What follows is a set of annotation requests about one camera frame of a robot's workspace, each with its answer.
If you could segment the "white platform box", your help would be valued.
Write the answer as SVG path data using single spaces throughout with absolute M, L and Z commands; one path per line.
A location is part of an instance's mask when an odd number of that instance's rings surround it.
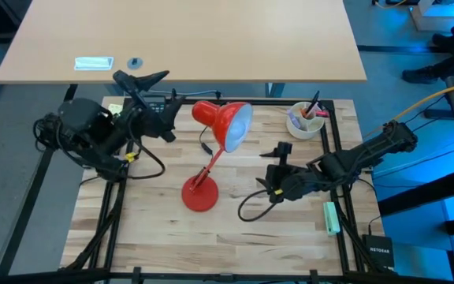
M 419 0 L 409 10 L 420 32 L 449 32 L 454 27 L 454 0 Z

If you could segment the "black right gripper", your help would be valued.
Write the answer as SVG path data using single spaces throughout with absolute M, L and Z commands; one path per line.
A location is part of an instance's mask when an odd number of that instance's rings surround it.
M 295 201 L 314 191 L 314 175 L 309 170 L 286 165 L 291 153 L 292 144 L 280 141 L 271 152 L 259 155 L 264 158 L 279 158 L 278 165 L 266 168 L 265 179 L 255 179 L 263 186 L 264 192 L 269 194 L 271 203 Z

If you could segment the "red desk lamp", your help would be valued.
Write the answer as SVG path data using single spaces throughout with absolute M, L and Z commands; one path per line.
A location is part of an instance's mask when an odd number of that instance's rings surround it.
M 192 211 L 209 211 L 218 201 L 218 185 L 209 177 L 210 170 L 225 150 L 225 138 L 234 115 L 246 102 L 227 103 L 223 106 L 207 101 L 199 101 L 192 108 L 192 117 L 212 130 L 219 150 L 207 166 L 194 177 L 190 177 L 183 185 L 181 198 L 184 205 Z

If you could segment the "lavender marker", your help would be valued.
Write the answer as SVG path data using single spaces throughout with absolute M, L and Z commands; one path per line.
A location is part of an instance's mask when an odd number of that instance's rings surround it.
M 297 117 L 293 114 L 291 110 L 287 110 L 287 115 L 291 121 L 291 123 L 294 125 L 295 128 L 299 129 L 301 127 L 299 120 Z

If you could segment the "black metal table frame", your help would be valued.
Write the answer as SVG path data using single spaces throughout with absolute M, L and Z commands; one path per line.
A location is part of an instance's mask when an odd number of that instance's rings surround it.
M 331 193 L 270 206 L 255 179 L 264 176 L 273 159 L 259 155 L 292 140 L 285 125 L 292 100 L 252 103 L 254 121 L 247 139 L 235 152 L 222 155 L 210 172 L 219 199 L 209 211 L 189 210 L 180 194 L 184 183 L 210 161 L 200 143 L 214 145 L 212 133 L 192 118 L 190 104 L 177 116 L 175 142 L 143 142 L 165 165 L 163 175 L 109 185 L 93 170 L 84 171 L 61 264 L 73 262 L 121 198 L 118 220 L 87 262 L 115 279 L 333 281 L 358 270 L 361 259 L 348 235 L 326 232 L 323 204 L 332 200 Z M 143 176 L 161 167 L 142 155 L 129 169 L 132 176 Z

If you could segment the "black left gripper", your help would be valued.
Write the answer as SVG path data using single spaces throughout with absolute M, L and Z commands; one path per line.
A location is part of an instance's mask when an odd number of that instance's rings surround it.
M 130 114 L 129 117 L 136 119 L 136 132 L 139 136 L 161 137 L 166 142 L 173 142 L 176 139 L 173 134 L 173 130 L 175 129 L 174 122 L 183 104 L 184 97 L 177 97 L 163 112 L 156 113 L 149 107 L 147 101 L 140 94 L 142 91 L 149 91 L 168 74 L 169 70 L 152 73 L 143 77 L 128 75 L 121 70 L 113 74 L 113 80 L 116 84 L 132 98 L 132 110 L 135 113 Z

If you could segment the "light wooden desk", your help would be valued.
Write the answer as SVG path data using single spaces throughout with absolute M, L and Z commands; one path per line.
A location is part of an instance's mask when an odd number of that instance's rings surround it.
M 114 70 L 171 82 L 364 82 L 342 0 L 32 0 L 0 65 L 0 84 L 109 83 Z

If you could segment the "black network switch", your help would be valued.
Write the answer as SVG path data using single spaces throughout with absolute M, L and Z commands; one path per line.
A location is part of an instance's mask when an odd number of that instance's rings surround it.
M 385 268 L 394 268 L 393 241 L 390 237 L 364 234 L 363 242 L 374 260 Z

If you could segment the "mint green box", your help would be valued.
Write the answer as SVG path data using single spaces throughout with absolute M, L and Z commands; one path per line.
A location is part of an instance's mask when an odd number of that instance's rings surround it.
M 341 232 L 341 223 L 337 215 L 337 210 L 334 202 L 325 202 L 323 211 L 326 222 L 326 232 L 331 237 Z

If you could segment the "black calculator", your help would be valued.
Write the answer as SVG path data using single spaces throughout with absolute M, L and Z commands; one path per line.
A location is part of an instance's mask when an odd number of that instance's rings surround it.
M 146 97 L 147 104 L 156 113 L 164 111 L 167 105 L 166 97 L 164 95 L 150 95 Z

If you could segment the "white lightbulb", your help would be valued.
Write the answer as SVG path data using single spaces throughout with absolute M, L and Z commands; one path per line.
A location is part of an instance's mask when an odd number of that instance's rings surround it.
M 251 127 L 253 110 L 251 105 L 242 106 L 234 115 L 225 138 L 225 150 L 235 151 L 246 138 Z

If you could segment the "black pen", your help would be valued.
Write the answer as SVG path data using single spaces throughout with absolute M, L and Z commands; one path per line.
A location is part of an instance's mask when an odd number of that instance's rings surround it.
M 314 108 L 314 106 L 318 102 L 319 94 L 320 94 L 320 91 L 317 90 L 316 93 L 314 94 L 313 99 L 311 100 L 311 104 L 307 107 L 306 110 L 308 111 L 308 116 L 311 114 L 312 109 Z

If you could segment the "white round pen cup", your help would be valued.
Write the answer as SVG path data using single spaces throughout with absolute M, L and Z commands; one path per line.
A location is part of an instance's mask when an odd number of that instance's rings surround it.
M 298 102 L 291 106 L 288 110 L 291 110 L 293 114 L 297 117 L 300 122 L 301 127 L 299 129 L 295 128 L 294 125 L 291 123 L 288 115 L 286 117 L 286 128 L 288 132 L 297 139 L 300 140 L 309 140 L 316 135 L 318 135 L 325 125 L 326 118 L 315 117 L 315 111 L 324 111 L 318 104 L 314 106 L 311 111 L 311 114 L 308 118 L 304 118 L 300 110 L 302 108 L 307 109 L 310 105 L 310 102 Z

